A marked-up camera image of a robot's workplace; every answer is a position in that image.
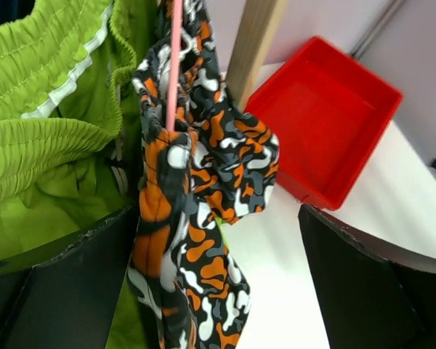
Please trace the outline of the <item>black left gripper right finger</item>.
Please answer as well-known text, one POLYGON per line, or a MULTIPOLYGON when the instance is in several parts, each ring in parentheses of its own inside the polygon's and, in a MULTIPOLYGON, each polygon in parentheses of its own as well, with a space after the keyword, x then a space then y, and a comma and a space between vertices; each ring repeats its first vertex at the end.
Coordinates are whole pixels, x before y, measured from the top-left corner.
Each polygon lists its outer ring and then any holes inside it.
POLYGON ((331 348, 436 348, 436 259, 309 204, 299 226, 331 348))

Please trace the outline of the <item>orange camouflage shorts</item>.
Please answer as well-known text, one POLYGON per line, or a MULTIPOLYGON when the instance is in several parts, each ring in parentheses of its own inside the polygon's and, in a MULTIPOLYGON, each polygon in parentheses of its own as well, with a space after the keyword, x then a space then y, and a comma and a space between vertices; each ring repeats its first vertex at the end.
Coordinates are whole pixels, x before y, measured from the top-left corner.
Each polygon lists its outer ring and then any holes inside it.
POLYGON ((140 218, 127 271, 134 296, 152 309, 161 348, 234 348, 251 289, 219 221, 233 224, 270 200, 277 136, 238 110, 218 68, 203 1, 183 4, 176 121, 165 124, 172 1, 158 9, 156 43, 132 84, 140 99, 140 218))

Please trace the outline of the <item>pink wire hanger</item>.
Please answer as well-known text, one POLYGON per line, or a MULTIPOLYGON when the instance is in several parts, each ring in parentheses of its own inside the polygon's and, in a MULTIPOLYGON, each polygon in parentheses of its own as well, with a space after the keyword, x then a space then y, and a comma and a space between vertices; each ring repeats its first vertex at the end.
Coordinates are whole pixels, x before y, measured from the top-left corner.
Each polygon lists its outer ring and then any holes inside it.
POLYGON ((173 1, 171 17, 171 70, 166 101, 166 129, 174 130, 175 113, 177 107, 177 84, 179 81, 179 53, 181 49, 183 1, 173 1))

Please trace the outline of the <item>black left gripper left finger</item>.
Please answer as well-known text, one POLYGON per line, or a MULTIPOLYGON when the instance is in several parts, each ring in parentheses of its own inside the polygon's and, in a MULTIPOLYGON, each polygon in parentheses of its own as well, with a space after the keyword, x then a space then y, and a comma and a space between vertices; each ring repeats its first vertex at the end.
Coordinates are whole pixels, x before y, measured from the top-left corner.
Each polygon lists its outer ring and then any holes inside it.
POLYGON ((126 206, 0 260, 0 348, 104 348, 136 224, 126 206))

